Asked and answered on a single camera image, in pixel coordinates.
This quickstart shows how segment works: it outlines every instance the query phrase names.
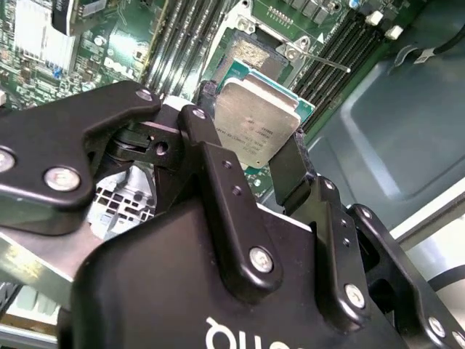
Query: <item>ram slot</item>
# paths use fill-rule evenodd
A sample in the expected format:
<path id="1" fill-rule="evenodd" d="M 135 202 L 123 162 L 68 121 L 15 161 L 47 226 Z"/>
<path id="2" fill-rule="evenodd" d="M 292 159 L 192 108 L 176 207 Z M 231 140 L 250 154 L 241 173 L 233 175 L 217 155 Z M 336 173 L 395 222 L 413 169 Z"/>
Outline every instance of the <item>ram slot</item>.
<path id="1" fill-rule="evenodd" d="M 353 50 L 360 47 L 360 44 L 363 43 L 365 29 L 356 28 L 356 30 L 353 30 L 350 34 L 351 35 L 349 40 L 346 40 L 344 44 L 341 44 L 329 59 L 340 64 L 347 64 L 347 60 L 345 60 L 347 55 L 353 53 Z M 323 83 L 323 81 L 327 81 L 328 77 L 334 71 L 335 68 L 329 65 L 323 65 L 321 68 L 321 73 L 313 79 L 310 79 L 308 87 L 301 94 L 301 97 L 313 103 L 313 101 L 310 99 L 311 96 L 316 90 L 320 88 L 320 85 Z"/>
<path id="2" fill-rule="evenodd" d="M 364 35 L 359 36 L 354 45 L 345 52 L 343 59 L 340 61 L 341 64 L 351 69 L 351 76 L 355 74 L 355 65 L 360 61 L 360 57 L 363 56 L 363 53 L 368 50 L 371 43 L 375 40 L 373 30 L 364 30 L 363 34 Z M 321 99 L 326 97 L 329 90 L 337 84 L 337 81 L 340 80 L 342 76 L 346 75 L 345 72 L 332 68 L 332 71 L 326 75 L 324 81 L 320 82 L 316 86 L 315 91 L 306 97 L 306 99 L 310 100 L 312 104 L 317 105 L 320 103 Z"/>
<path id="3" fill-rule="evenodd" d="M 323 47 L 320 52 L 320 56 L 327 58 L 335 49 L 337 49 L 341 43 L 346 39 L 346 37 L 352 32 L 352 29 L 356 26 L 356 22 L 354 22 L 355 13 L 351 11 L 343 21 L 343 23 L 339 26 L 339 29 L 335 32 L 331 40 Z M 304 74 L 304 77 L 300 80 L 295 88 L 295 93 L 300 94 L 303 92 L 307 85 L 310 82 L 310 79 L 313 79 L 313 76 L 317 75 L 317 71 L 320 71 L 324 64 L 319 62 L 313 62 L 310 65 L 310 68 Z"/>
<path id="4" fill-rule="evenodd" d="M 373 40 L 367 49 L 362 54 L 362 57 L 359 57 L 355 64 L 352 66 L 352 72 L 357 73 L 361 67 L 366 63 L 368 58 L 379 48 L 382 39 L 377 38 Z M 331 105 L 333 100 L 337 98 L 337 96 L 344 90 L 344 88 L 348 85 L 351 80 L 351 76 L 348 74 L 339 75 L 339 80 L 333 85 L 331 91 L 325 96 L 324 99 L 320 100 L 318 105 L 316 105 L 316 109 L 312 114 L 312 118 L 304 125 L 304 131 L 308 131 L 320 118 L 321 115 L 326 111 L 326 109 Z"/>

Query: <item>electronic component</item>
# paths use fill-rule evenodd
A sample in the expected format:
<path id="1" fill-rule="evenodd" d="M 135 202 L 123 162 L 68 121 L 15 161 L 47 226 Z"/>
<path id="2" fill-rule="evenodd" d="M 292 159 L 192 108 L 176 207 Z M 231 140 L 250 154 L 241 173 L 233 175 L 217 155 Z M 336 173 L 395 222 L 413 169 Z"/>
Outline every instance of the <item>electronic component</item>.
<path id="1" fill-rule="evenodd" d="M 73 69 L 78 39 L 64 36 L 50 25 L 51 11 L 31 0 L 16 1 L 15 49 L 26 57 Z"/>
<path id="2" fill-rule="evenodd" d="M 215 127 L 241 163 L 262 168 L 312 112 L 307 101 L 235 61 L 219 85 Z"/>
<path id="3" fill-rule="evenodd" d="M 302 13 L 306 15 L 307 17 L 312 17 L 316 10 L 318 9 L 319 5 L 315 2 L 315 0 L 310 0 L 308 3 L 305 5 L 304 10 Z"/>
<path id="4" fill-rule="evenodd" d="M 225 56 L 215 70 L 213 80 L 221 81 L 235 60 L 243 61 L 275 81 L 279 79 L 283 69 L 288 65 L 287 59 L 274 49 L 266 47 L 247 34 L 236 31 L 225 51 Z"/>
<path id="5" fill-rule="evenodd" d="M 395 25 L 386 32 L 385 36 L 388 39 L 397 40 L 399 38 L 400 34 L 402 34 L 403 31 L 404 30 L 403 30 L 402 27 L 400 27 L 398 25 Z"/>
<path id="6" fill-rule="evenodd" d="M 360 6 L 360 0 L 349 0 L 349 7 L 351 9 L 357 9 Z"/>
<path id="7" fill-rule="evenodd" d="M 383 14 L 380 11 L 375 11 L 371 15 L 368 15 L 365 22 L 369 25 L 376 26 L 381 22 Z"/>
<path id="8" fill-rule="evenodd" d="M 302 79 L 294 88 L 298 96 L 308 100 L 315 107 L 312 118 L 304 125 L 304 129 L 311 127 L 331 104 L 335 96 L 348 84 L 351 76 L 363 66 L 370 57 L 370 52 L 381 44 L 384 38 L 378 27 L 365 23 L 365 16 L 351 10 L 344 22 L 325 45 L 320 57 L 330 58 L 349 67 L 352 72 L 335 71 L 329 66 L 313 62 Z"/>
<path id="9" fill-rule="evenodd" d="M 0 105 L 3 105 L 7 102 L 7 94 L 4 91 L 0 90 Z"/>
<path id="10" fill-rule="evenodd" d="M 79 35 L 98 24 L 106 4 L 107 0 L 55 0 L 52 25 L 67 36 Z"/>
<path id="11" fill-rule="evenodd" d="M 315 18 L 313 21 L 317 23 L 318 25 L 323 24 L 327 16 L 329 15 L 329 11 L 325 9 L 324 7 L 321 7 L 318 13 L 316 14 Z"/>
<path id="12" fill-rule="evenodd" d="M 294 9 L 302 9 L 306 0 L 293 0 L 291 6 Z"/>

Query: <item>motherboard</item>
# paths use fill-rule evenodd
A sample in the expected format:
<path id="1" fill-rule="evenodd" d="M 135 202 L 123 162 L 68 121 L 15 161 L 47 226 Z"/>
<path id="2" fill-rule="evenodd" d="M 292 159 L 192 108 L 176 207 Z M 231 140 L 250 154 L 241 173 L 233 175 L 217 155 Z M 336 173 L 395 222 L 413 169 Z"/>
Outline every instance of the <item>motherboard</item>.
<path id="1" fill-rule="evenodd" d="M 166 97 L 217 86 L 223 145 L 259 200 L 267 162 L 311 137 L 426 0 L 1 0 L 0 90 L 23 109 L 122 80 Z"/>

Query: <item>capacitor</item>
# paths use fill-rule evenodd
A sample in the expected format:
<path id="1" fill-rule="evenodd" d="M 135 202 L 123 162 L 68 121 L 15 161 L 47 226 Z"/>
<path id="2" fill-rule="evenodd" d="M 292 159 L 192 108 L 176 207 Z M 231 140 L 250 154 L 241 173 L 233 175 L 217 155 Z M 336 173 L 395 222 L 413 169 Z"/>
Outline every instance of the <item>capacitor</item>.
<path id="1" fill-rule="evenodd" d="M 52 75 L 54 78 L 59 79 L 63 74 L 63 69 L 60 67 L 53 68 Z"/>
<path id="2" fill-rule="evenodd" d="M 351 9 L 358 9 L 360 6 L 360 0 L 349 0 L 349 7 Z"/>

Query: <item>silver screw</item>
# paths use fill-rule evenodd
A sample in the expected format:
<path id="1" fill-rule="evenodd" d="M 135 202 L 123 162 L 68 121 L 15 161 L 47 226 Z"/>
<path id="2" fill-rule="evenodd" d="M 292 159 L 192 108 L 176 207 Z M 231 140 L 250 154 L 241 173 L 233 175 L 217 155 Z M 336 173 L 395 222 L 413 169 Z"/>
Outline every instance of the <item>silver screw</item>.
<path id="1" fill-rule="evenodd" d="M 72 191 L 81 184 L 79 174 L 64 167 L 49 169 L 45 173 L 44 180 L 51 189 L 57 191 Z"/>
<path id="2" fill-rule="evenodd" d="M 143 100 L 146 100 L 148 102 L 152 102 L 152 94 L 148 89 L 138 89 L 136 91 L 136 95 L 139 98 L 142 98 Z"/>
<path id="3" fill-rule="evenodd" d="M 302 49 L 307 47 L 308 43 L 309 43 L 309 39 L 306 36 L 304 36 L 303 38 L 300 39 L 300 47 Z"/>
<path id="4" fill-rule="evenodd" d="M 445 337 L 444 327 L 442 327 L 439 320 L 437 320 L 436 318 L 433 318 L 432 316 L 430 316 L 428 318 L 428 322 L 429 322 L 429 325 L 431 326 L 431 328 L 432 328 L 432 330 L 433 330 L 433 332 L 435 334 L 437 334 L 441 338 Z"/>
<path id="5" fill-rule="evenodd" d="M 297 55 L 298 55 L 298 52 L 293 48 L 286 50 L 286 58 L 288 60 L 295 60 L 297 58 Z"/>
<path id="6" fill-rule="evenodd" d="M 0 149 L 0 173 L 6 172 L 15 165 L 15 158 L 12 154 Z"/>
<path id="7" fill-rule="evenodd" d="M 240 31 L 246 31 L 248 29 L 248 21 L 245 18 L 238 20 L 238 29 Z"/>
<path id="8" fill-rule="evenodd" d="M 194 113 L 194 115 L 197 116 L 198 118 L 201 118 L 201 119 L 206 118 L 205 113 L 204 113 L 203 110 L 201 110 L 201 109 L 194 109 L 194 110 L 193 110 L 193 113 Z"/>
<path id="9" fill-rule="evenodd" d="M 261 273 L 269 273 L 273 269 L 273 261 L 268 253 L 260 247 L 254 247 L 249 253 L 252 265 Z"/>
<path id="10" fill-rule="evenodd" d="M 458 345 L 460 345 L 461 348 L 465 349 L 465 338 L 464 338 L 464 336 L 462 336 L 460 333 L 455 332 L 455 331 L 452 331 L 452 335 L 453 335 L 454 339 L 456 340 L 456 342 L 458 343 Z"/>
<path id="11" fill-rule="evenodd" d="M 365 207 L 362 207 L 362 213 L 365 217 L 371 218 L 371 212 L 368 211 Z"/>
<path id="12" fill-rule="evenodd" d="M 331 189 L 331 190 L 334 189 L 334 184 L 331 183 L 329 180 L 325 180 L 325 184 L 328 187 L 328 189 Z"/>
<path id="13" fill-rule="evenodd" d="M 363 309 L 365 307 L 365 298 L 363 297 L 362 292 L 352 284 L 347 284 L 344 288 L 347 298 L 349 301 L 359 309 Z"/>

